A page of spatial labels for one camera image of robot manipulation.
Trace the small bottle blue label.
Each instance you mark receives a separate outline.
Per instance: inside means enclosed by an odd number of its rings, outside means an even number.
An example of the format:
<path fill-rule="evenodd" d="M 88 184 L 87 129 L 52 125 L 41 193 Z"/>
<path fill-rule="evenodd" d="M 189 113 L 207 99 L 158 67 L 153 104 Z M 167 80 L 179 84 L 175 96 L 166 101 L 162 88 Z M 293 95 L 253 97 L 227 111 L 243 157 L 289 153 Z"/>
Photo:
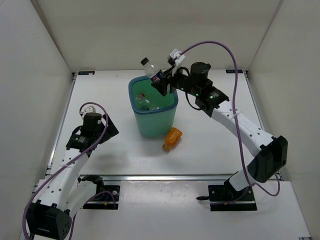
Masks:
<path fill-rule="evenodd" d="M 140 61 L 146 76 L 152 80 L 153 84 L 159 85 L 161 83 L 163 71 L 147 57 Z"/>

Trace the clear bottle red label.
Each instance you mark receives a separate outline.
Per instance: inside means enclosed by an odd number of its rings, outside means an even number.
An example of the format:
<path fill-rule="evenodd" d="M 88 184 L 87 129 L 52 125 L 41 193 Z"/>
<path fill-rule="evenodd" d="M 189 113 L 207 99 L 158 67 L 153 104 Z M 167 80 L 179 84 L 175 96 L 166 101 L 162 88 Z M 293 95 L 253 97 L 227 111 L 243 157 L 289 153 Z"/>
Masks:
<path fill-rule="evenodd" d="M 135 99 L 137 101 L 143 101 L 145 99 L 145 97 L 146 97 L 145 94 L 141 93 L 141 94 L 137 95 Z"/>

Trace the clear bottle green label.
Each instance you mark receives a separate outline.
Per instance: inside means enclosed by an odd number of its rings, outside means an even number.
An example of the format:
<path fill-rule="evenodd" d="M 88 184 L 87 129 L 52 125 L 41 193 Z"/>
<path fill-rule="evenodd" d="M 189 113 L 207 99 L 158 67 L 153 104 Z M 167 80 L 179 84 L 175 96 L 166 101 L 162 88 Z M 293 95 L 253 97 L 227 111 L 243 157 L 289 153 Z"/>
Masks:
<path fill-rule="evenodd" d="M 136 101 L 136 105 L 138 110 L 140 111 L 153 111 L 153 110 L 159 109 L 159 107 L 156 104 L 154 104 L 152 101 L 149 101 L 148 99 L 144 99 L 144 98 L 138 99 Z"/>

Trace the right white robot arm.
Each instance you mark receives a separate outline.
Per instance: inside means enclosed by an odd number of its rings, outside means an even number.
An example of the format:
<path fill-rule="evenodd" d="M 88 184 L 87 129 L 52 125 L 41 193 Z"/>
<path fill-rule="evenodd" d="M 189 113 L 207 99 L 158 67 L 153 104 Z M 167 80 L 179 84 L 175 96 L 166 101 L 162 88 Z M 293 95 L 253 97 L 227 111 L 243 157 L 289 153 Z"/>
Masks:
<path fill-rule="evenodd" d="M 288 141 L 275 137 L 252 123 L 235 107 L 235 101 L 214 87 L 208 78 L 210 65 L 196 62 L 191 69 L 173 67 L 152 77 L 152 86 L 166 96 L 175 90 L 195 97 L 198 111 L 226 127 L 238 139 L 239 150 L 246 147 L 253 156 L 249 164 L 224 182 L 224 193 L 230 200 L 238 199 L 244 189 L 268 181 L 287 163 Z"/>

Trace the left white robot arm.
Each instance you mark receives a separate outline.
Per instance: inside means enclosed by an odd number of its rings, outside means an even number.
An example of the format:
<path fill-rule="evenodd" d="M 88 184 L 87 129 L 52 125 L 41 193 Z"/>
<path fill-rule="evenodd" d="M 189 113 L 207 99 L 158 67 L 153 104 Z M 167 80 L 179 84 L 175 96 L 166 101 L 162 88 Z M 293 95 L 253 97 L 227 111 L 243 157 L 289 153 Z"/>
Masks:
<path fill-rule="evenodd" d="M 59 169 L 35 192 L 23 214 L 25 230 L 54 240 L 64 240 L 73 231 L 73 218 L 89 199 L 100 200 L 105 194 L 98 175 L 79 177 L 97 145 L 116 136 L 119 131 L 107 114 L 84 113 L 65 146 Z"/>

